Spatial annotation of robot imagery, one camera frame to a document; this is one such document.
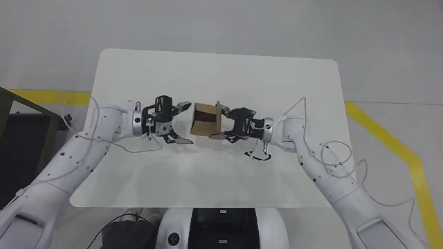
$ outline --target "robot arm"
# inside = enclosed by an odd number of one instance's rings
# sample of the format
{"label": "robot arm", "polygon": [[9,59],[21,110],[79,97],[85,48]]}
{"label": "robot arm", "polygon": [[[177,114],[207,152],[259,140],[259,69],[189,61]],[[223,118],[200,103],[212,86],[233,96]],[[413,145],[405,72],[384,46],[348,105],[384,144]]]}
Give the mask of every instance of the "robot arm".
{"label": "robot arm", "polygon": [[276,125],[265,122],[262,140],[297,153],[297,160],[308,177],[345,224],[352,247],[426,248],[409,227],[402,227],[378,210],[334,152],[310,136],[305,126],[305,120],[300,118],[286,118]]}
{"label": "robot arm", "polygon": [[190,105],[182,102],[173,106],[172,98],[162,95],[143,110],[140,102],[128,111],[116,106],[100,107],[96,120],[86,123],[91,126],[74,135],[37,178],[19,190],[17,197],[0,212],[0,248],[49,248],[61,208],[105,157],[111,142],[155,133],[166,143],[192,143],[172,128],[173,117]]}

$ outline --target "concrete floor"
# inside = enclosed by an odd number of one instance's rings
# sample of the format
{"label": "concrete floor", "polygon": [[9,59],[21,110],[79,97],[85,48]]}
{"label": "concrete floor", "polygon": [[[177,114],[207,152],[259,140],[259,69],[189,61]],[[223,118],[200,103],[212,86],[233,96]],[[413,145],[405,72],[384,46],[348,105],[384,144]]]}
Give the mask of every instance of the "concrete floor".
{"label": "concrete floor", "polygon": [[[0,0],[0,86],[90,91],[105,48],[334,59],[345,100],[365,102],[421,157],[443,225],[442,22],[443,0]],[[82,125],[84,107],[66,111]],[[414,196],[404,162],[351,118],[349,128],[369,191],[388,203]],[[293,238],[349,248],[336,215],[317,211],[324,220],[312,229],[282,211]],[[119,212],[68,206],[53,248],[83,248]],[[390,212],[407,220],[406,206]],[[413,227],[425,237],[418,209]]]}

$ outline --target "white table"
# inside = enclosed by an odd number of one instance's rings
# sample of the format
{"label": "white table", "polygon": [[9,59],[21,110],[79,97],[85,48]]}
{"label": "white table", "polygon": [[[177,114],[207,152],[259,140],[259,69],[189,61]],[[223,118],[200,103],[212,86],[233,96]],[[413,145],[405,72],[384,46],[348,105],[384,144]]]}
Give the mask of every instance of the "white table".
{"label": "white table", "polygon": [[[311,134],[350,144],[338,66],[329,59],[301,59],[141,50],[104,50],[92,95],[99,104],[153,104],[166,94],[230,108],[247,107],[256,117],[279,118],[307,98]],[[143,154],[112,147],[71,197],[76,207],[303,208],[330,207],[293,154],[270,147],[273,158],[244,155],[254,140],[231,145],[189,134],[193,107],[174,119],[176,132],[194,145],[166,145]],[[302,106],[292,113],[302,116]],[[146,149],[146,139],[121,142]],[[346,150],[336,150],[344,160]],[[353,167],[352,160],[346,163]]]}

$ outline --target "yellow floor marking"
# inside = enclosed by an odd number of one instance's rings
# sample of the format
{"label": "yellow floor marking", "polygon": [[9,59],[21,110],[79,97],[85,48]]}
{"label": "yellow floor marking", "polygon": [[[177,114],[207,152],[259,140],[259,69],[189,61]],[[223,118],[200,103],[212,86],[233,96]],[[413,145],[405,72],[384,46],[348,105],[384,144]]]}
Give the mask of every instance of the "yellow floor marking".
{"label": "yellow floor marking", "polygon": [[35,104],[89,105],[90,92],[83,91],[38,91],[29,89],[9,89]]}
{"label": "yellow floor marking", "polygon": [[420,157],[365,114],[357,105],[352,102],[346,102],[345,106],[346,112],[351,118],[354,118],[363,128],[368,130],[387,148],[396,153],[396,155],[408,165],[410,177],[414,185],[415,196],[417,197],[418,206],[422,213],[424,228],[428,236],[429,246],[432,249],[443,248],[442,232]]}

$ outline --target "brown cardboard box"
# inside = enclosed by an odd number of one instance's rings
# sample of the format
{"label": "brown cardboard box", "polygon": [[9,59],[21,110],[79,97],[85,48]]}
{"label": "brown cardboard box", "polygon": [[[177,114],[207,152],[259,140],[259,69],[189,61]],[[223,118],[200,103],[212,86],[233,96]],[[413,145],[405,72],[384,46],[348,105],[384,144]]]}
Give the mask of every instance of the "brown cardboard box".
{"label": "brown cardboard box", "polygon": [[194,103],[194,117],[192,118],[191,134],[207,136],[214,139],[224,139],[222,131],[222,106]]}

